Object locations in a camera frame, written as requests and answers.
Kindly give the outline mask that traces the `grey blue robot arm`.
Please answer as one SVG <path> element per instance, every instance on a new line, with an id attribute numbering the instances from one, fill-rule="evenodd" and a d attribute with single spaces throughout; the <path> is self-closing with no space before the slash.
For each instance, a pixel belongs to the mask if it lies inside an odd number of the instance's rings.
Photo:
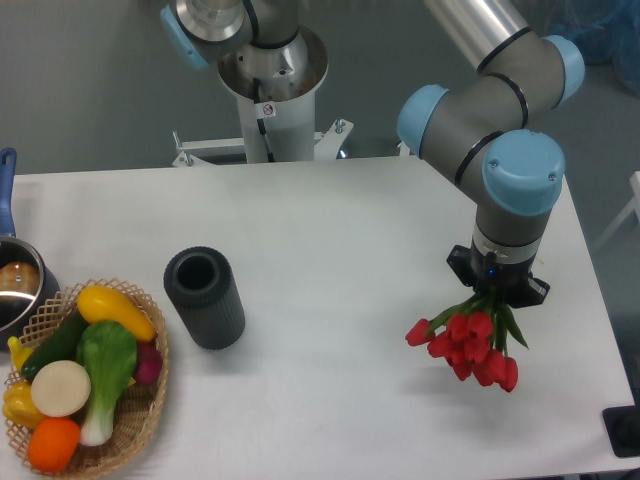
<path id="1" fill-rule="evenodd" d="M 565 160 L 529 120 L 581 86 L 579 49 L 541 38 L 508 1 L 431 1 L 429 11 L 477 72 L 461 92 L 427 85 L 402 107 L 399 139 L 477 207 L 472 242 L 448 264 L 479 293 L 514 308 L 541 304 L 548 285 L 531 268 L 558 200 Z M 294 1 L 171 1 L 167 37 L 194 69 L 215 67 L 235 96 L 251 163 L 312 160 L 315 93 L 326 49 Z"/>

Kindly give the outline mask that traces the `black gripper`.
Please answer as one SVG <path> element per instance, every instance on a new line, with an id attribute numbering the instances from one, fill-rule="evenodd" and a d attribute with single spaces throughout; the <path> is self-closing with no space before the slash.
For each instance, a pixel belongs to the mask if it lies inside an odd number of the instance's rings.
<path id="1" fill-rule="evenodd" d="M 475 293 L 495 293 L 498 300 L 510 307 L 541 305 L 550 285 L 531 273 L 535 257 L 518 263 L 498 260 L 496 253 L 481 254 L 475 245 L 470 248 L 455 245 L 447 264 L 461 283 Z"/>

